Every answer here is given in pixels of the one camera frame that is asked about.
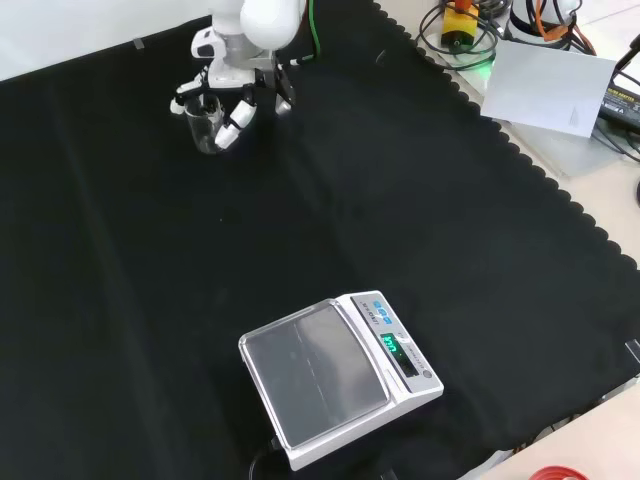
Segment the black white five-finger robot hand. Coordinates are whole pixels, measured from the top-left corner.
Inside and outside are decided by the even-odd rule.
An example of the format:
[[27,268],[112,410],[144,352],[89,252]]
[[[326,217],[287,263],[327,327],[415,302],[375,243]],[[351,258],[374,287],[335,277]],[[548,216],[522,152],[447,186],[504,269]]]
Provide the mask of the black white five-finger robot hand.
[[203,153],[228,150],[254,119],[256,73],[226,61],[229,39],[212,26],[198,31],[191,43],[192,56],[208,63],[193,80],[177,87],[170,112],[184,115],[196,147]]

